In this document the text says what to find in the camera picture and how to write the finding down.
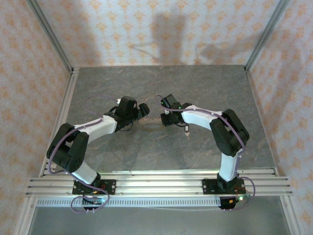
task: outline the robotic arm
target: robotic arm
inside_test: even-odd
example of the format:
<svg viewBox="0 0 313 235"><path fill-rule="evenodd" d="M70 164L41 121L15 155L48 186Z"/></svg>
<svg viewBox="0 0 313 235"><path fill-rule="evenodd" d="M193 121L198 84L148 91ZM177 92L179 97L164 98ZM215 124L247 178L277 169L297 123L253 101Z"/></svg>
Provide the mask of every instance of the robotic arm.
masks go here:
<svg viewBox="0 0 313 235"><path fill-rule="evenodd" d="M237 169L242 146L234 133L228 129L223 117L234 128L243 144L249 139L249 133L231 109L224 112L202 110L190 103L181 105L172 94L161 100L165 113L161 114L162 124L170 126L178 123L195 124L212 131L217 147L222 152L221 168L217 176L217 186L221 191L228 191L238 183Z"/></svg>
<svg viewBox="0 0 313 235"><path fill-rule="evenodd" d="M100 174L91 169L84 161L87 145L103 135L112 134L125 126L132 125L134 121L147 116L149 112L150 110L145 103L137 107L137 101L134 98L124 96L118 100L118 106L105 113L96 125L90 125L94 121L74 126L68 123L63 124L54 137L46 156L50 159L55 146L66 133L83 127L66 138L57 150L53 162L86 184L99 188L102 186ZM75 182L76 187L83 187L79 184L79 182Z"/></svg>

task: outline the gray marble floor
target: gray marble floor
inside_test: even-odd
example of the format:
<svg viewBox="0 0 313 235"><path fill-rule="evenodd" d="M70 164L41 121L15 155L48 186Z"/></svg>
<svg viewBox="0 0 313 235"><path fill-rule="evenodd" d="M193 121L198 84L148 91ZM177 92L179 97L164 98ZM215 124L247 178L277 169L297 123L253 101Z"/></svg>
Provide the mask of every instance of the gray marble floor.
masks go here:
<svg viewBox="0 0 313 235"><path fill-rule="evenodd" d="M170 93L181 103L212 111L234 110L250 133L240 168L274 167L249 82L239 65L80 68L67 122L81 124L97 118L83 105L93 94L132 96L149 106L148 118L159 118L163 111L154 97ZM88 102L97 113L115 105L102 98ZM135 123L128 132L103 136L88 145L85 160L99 172L220 167L221 153L210 131L191 125L188 139L177 126L149 130L153 131Z"/></svg>

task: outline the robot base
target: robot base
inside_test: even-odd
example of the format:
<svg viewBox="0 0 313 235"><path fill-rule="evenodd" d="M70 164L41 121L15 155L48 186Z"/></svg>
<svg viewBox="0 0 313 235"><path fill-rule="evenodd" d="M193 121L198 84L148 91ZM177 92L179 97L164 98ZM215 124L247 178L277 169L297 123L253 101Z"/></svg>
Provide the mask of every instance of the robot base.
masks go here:
<svg viewBox="0 0 313 235"><path fill-rule="evenodd" d="M96 187L101 188L108 192L109 195L115 195L115 188L116 188L116 180L98 180ZM104 194L101 191L98 191L97 193L93 193L94 189L91 189L78 181L74 180L74 186L73 186L73 195L100 195Z"/></svg>
<svg viewBox="0 0 313 235"><path fill-rule="evenodd" d="M243 179L235 178L232 186L229 188L220 188L217 179L203 179L203 194L245 194L246 188Z"/></svg>

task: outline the white cable tray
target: white cable tray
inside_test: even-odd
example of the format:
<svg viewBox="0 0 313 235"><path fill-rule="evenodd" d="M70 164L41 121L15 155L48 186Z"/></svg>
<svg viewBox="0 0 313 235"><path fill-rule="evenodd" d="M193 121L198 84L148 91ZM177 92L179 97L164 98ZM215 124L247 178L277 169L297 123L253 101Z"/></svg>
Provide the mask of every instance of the white cable tray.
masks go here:
<svg viewBox="0 0 313 235"><path fill-rule="evenodd" d="M37 207L70 207L74 197L42 197ZM74 207L91 206L91 203L77 199ZM219 197L181 197L181 198L110 198L106 207L217 207L221 205Z"/></svg>

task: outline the patterned wall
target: patterned wall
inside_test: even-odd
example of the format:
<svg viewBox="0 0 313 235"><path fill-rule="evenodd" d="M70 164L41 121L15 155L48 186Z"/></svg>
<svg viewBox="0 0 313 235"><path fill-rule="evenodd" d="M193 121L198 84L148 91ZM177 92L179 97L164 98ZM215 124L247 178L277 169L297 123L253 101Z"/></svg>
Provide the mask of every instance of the patterned wall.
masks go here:
<svg viewBox="0 0 313 235"><path fill-rule="evenodd" d="M68 73L25 0L0 4L0 234L37 177Z"/></svg>
<svg viewBox="0 0 313 235"><path fill-rule="evenodd" d="M39 0L73 66L245 64L279 0Z"/></svg>
<svg viewBox="0 0 313 235"><path fill-rule="evenodd" d="M291 1L251 71L273 156L291 177L307 234L313 234L312 25L313 5Z"/></svg>

